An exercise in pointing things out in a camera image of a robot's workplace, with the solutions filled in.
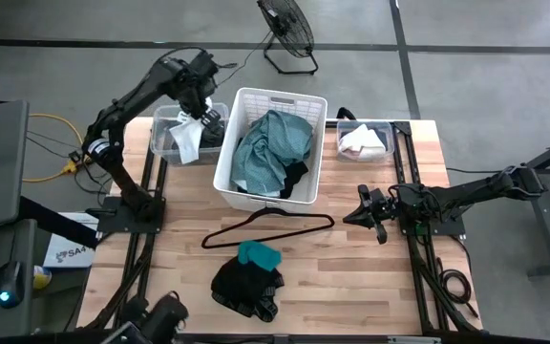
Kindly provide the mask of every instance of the yellow cable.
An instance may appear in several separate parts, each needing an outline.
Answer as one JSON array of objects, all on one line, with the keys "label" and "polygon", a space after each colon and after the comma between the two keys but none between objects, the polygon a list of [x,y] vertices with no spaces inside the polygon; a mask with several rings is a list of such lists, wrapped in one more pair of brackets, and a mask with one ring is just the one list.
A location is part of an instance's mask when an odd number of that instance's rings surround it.
[{"label": "yellow cable", "polygon": [[51,181],[53,179],[56,179],[62,175],[65,175],[67,172],[66,171],[60,171],[58,172],[57,174],[55,175],[52,175],[50,177],[46,177],[46,178],[35,178],[35,179],[25,179],[23,178],[23,183],[42,183],[42,182],[47,182],[47,181]]},{"label": "yellow cable", "polygon": [[56,119],[56,120],[60,120],[62,121],[63,123],[67,124],[68,127],[70,127],[74,133],[75,133],[75,136],[77,137],[77,141],[80,143],[80,145],[82,145],[82,136],[80,135],[80,132],[77,131],[77,129],[75,129],[74,125],[66,120],[65,118],[61,117],[61,116],[57,116],[57,115],[50,115],[50,114],[30,114],[29,117],[33,117],[33,118],[51,118],[51,119]]},{"label": "yellow cable", "polygon": [[[70,127],[70,129],[72,129],[72,131],[75,133],[75,136],[77,137],[77,141],[79,142],[80,146],[82,145],[82,136],[77,131],[75,126],[70,121],[68,121],[66,118],[63,118],[63,117],[57,116],[57,115],[50,115],[50,114],[30,114],[29,117],[32,117],[32,118],[50,118],[50,119],[55,119],[55,120],[62,121],[63,123],[67,124],[67,126]],[[56,173],[55,175],[52,175],[50,177],[45,177],[45,178],[23,179],[23,183],[47,182],[47,181],[51,181],[53,179],[56,179],[60,176],[68,174],[68,173],[72,173],[72,171],[70,171],[70,169],[69,169],[69,164],[66,164],[63,167],[63,169],[60,172]]]}]

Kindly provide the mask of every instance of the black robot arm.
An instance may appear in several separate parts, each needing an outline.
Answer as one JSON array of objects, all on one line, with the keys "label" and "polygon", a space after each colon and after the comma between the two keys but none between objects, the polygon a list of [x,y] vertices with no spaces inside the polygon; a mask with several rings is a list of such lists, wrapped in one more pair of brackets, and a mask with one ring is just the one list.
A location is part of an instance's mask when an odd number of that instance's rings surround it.
[{"label": "black robot arm", "polygon": [[385,244],[388,233],[381,224],[405,216],[418,225],[430,221],[445,223],[468,208],[468,206],[496,198],[532,200],[546,191],[538,174],[525,166],[509,166],[495,175],[475,182],[452,187],[428,187],[421,183],[401,183],[388,188],[389,197],[381,190],[358,185],[360,206],[343,222],[350,225],[375,228],[377,240]]},{"label": "black robot arm", "polygon": [[[156,206],[153,197],[135,184],[122,165],[124,127],[165,95],[177,100],[181,109],[193,118],[204,118],[208,109],[205,99],[216,90],[213,76],[218,72],[218,64],[212,57],[205,50],[190,63],[167,54],[162,56],[136,88],[121,99],[112,100],[112,105],[101,110],[88,128],[82,151],[112,176],[124,203],[139,221],[150,221]],[[210,113],[207,118],[218,119],[214,117],[218,115]]]}]

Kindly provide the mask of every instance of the concrete floor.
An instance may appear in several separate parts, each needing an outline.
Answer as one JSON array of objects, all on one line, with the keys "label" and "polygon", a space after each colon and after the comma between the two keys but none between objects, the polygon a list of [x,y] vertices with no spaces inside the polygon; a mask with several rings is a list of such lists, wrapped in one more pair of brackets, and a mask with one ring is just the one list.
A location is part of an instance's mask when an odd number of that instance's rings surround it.
[{"label": "concrete floor", "polygon": [[[0,2],[0,38],[257,43],[267,27],[253,4],[244,0]],[[230,107],[235,92],[246,86],[325,97],[329,117],[346,106],[362,118],[411,118],[413,93],[409,101],[409,87],[403,82],[403,74],[411,71],[418,114],[436,120],[448,166],[498,169],[527,161],[550,146],[550,50],[506,53],[510,47],[550,47],[550,1],[398,0],[407,44],[455,46],[460,53],[409,53],[406,67],[398,52],[374,48],[400,42],[390,1],[299,0],[299,4],[316,42],[340,45],[318,48],[315,55],[321,70],[313,77],[277,75],[256,53],[218,90],[216,101]],[[364,44],[367,51],[350,51],[349,44]],[[504,53],[472,54],[472,49],[458,46],[504,47]],[[248,52],[212,50],[220,63],[241,62]],[[34,112],[62,115],[83,132],[96,112],[135,86],[162,53],[0,47],[0,99],[26,99]],[[307,61],[283,51],[273,55],[284,66],[306,66]],[[32,119],[30,127],[74,142],[60,123]],[[60,169],[62,159],[28,146],[26,177]],[[67,153],[65,146],[49,146]],[[452,184],[476,177],[450,174]],[[71,178],[24,184],[23,193],[55,210],[96,206],[95,196],[80,191]],[[549,262],[530,205],[508,200],[479,204],[464,221],[485,328],[550,339],[550,277],[529,281],[525,275],[529,268]],[[60,330],[76,296],[68,292],[60,295],[67,301],[44,308],[49,314],[43,317],[48,319],[46,328]]]}]

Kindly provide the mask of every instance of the electric fan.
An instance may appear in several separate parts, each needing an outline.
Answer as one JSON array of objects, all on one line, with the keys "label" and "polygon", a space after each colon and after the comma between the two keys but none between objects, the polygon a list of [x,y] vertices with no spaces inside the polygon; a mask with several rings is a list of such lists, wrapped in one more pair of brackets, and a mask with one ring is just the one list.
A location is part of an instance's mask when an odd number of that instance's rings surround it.
[{"label": "electric fan", "polygon": [[[318,70],[317,62],[313,57],[313,33],[303,15],[301,9],[294,0],[258,0],[258,7],[263,12],[266,24],[273,34],[271,35],[266,48],[264,48],[264,58],[277,69],[279,74],[283,75],[313,75]],[[283,71],[268,56],[268,50],[273,46],[275,37],[279,39],[284,48],[293,56],[304,58],[311,57],[315,69],[311,71]]]}]

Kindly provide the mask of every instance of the butcher block tabletop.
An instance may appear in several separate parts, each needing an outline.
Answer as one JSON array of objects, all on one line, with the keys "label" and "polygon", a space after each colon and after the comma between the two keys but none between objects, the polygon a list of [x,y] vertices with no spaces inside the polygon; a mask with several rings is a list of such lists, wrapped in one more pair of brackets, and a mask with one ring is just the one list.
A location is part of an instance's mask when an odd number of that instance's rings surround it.
[{"label": "butcher block tabletop", "polygon": [[[151,118],[136,118],[126,128],[124,165],[137,182],[151,127]],[[435,122],[412,120],[411,128],[421,181],[430,186],[448,186]],[[150,305],[175,290],[190,312],[185,333],[420,334],[409,250],[398,223],[384,222],[388,242],[379,245],[374,229],[345,225],[342,220],[360,203],[358,184],[387,189],[397,183],[393,157],[375,163],[339,162],[335,137],[336,130],[327,129],[319,196],[311,212],[329,214],[336,225],[266,243],[282,252],[283,261],[277,269],[286,283],[277,289],[279,313],[273,322],[265,323],[256,316],[247,318],[211,298],[211,280],[237,254],[237,248],[203,249],[201,240],[249,215],[231,208],[214,189],[215,165],[167,169],[165,219],[156,239],[146,292]],[[400,146],[405,149],[403,140]],[[408,170],[407,154],[401,153]],[[150,188],[155,184],[158,167],[155,162]],[[118,191],[114,185],[112,193]],[[323,219],[273,215],[213,238],[210,243],[252,240],[327,223]],[[119,233],[96,249],[77,326],[93,320],[118,288],[128,243],[129,235]],[[434,250],[445,269],[462,271],[472,283],[466,254],[457,242],[434,237]],[[452,282],[450,287],[455,290],[458,286]],[[436,326],[429,288],[426,294]],[[474,293],[471,304],[476,308]],[[481,327],[480,320],[465,306],[458,308],[473,325]]]}]

